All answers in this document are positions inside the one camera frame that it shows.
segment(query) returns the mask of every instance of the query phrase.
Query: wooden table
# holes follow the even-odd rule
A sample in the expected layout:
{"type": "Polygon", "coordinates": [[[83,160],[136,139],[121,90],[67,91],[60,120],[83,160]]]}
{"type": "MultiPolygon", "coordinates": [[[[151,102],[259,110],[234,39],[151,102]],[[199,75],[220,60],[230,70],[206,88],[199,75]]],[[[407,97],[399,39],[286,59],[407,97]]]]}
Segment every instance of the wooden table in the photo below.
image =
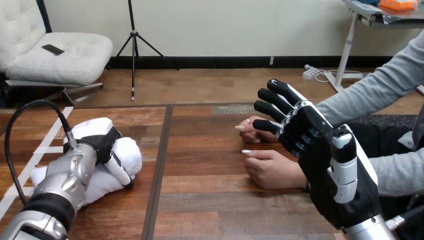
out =
{"type": "MultiPolygon", "coordinates": [[[[258,113],[252,104],[73,109],[68,117],[72,126],[99,117],[112,119],[125,137],[139,144],[143,166],[132,190],[108,194],[83,207],[69,238],[343,239],[316,211],[307,193],[263,190],[249,179],[242,149],[273,149],[295,160],[279,143],[243,144],[234,126],[254,114],[258,113]]],[[[11,152],[18,173],[56,118],[51,110],[31,110],[16,122],[11,152]]],[[[7,116],[0,112],[0,123],[2,119],[7,116]]],[[[63,136],[60,130],[50,146],[61,146],[63,136]]],[[[3,148],[0,156],[4,159],[3,148]]],[[[58,156],[45,153],[38,165],[58,156]]],[[[0,177],[4,196],[13,183],[4,160],[0,177]]],[[[16,197],[0,221],[0,231],[21,208],[16,197]]]]}

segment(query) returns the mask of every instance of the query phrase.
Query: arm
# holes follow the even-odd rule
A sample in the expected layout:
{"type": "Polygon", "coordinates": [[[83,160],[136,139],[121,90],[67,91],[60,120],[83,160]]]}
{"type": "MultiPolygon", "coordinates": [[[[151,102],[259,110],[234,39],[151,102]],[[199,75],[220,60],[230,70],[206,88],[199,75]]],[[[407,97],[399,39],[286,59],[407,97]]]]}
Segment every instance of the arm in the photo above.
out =
{"type": "Polygon", "coordinates": [[[424,83],[424,31],[388,63],[316,108],[332,124],[345,123],[390,106],[424,83]]]}
{"type": "Polygon", "coordinates": [[[424,193],[424,148],[415,152],[370,158],[378,177],[378,194],[424,193]]]}

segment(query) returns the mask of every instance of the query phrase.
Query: white wall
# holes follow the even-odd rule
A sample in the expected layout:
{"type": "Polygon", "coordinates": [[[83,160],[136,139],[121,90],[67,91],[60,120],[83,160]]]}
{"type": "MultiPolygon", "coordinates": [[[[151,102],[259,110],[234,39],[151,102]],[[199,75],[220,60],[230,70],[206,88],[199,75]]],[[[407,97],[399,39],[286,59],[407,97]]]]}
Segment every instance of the white wall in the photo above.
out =
{"type": "MultiPolygon", "coordinates": [[[[131,31],[127,0],[44,1],[54,32],[107,36],[113,55],[131,31]]],[[[340,56],[351,22],[341,0],[132,0],[132,7],[136,30],[179,57],[340,56]]],[[[351,55],[392,56],[420,31],[358,23],[351,55]]],[[[145,44],[139,51],[156,55],[145,44]]]]}

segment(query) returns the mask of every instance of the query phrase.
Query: robotic arm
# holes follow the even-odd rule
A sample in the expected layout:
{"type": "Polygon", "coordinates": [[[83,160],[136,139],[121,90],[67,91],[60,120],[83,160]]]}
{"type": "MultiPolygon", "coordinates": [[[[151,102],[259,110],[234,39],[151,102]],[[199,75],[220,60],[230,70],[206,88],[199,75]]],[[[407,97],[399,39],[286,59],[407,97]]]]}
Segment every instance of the robotic arm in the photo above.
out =
{"type": "Polygon", "coordinates": [[[67,240],[97,164],[104,164],[124,188],[131,188],[133,180],[112,151],[121,137],[108,118],[85,121],[68,131],[64,155],[49,163],[44,180],[0,240],[67,240]]]}
{"type": "Polygon", "coordinates": [[[276,122],[255,120],[294,156],[309,181],[316,209],[351,240],[394,240],[381,216],[378,179],[349,126],[336,129],[290,85],[277,79],[258,92],[255,110],[276,122]]]}

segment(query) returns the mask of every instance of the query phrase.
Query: long fingernail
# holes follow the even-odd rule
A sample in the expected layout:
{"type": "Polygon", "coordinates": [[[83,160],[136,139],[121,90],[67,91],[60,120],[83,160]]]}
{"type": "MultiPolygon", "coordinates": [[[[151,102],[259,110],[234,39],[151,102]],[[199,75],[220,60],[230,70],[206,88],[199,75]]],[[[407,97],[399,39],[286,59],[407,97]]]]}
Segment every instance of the long fingernail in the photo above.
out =
{"type": "Polygon", "coordinates": [[[246,155],[252,154],[251,150],[241,150],[241,152],[246,154],[246,155]]]}
{"type": "Polygon", "coordinates": [[[240,132],[243,132],[245,130],[245,126],[243,125],[238,125],[234,127],[236,130],[239,130],[240,132]]]}

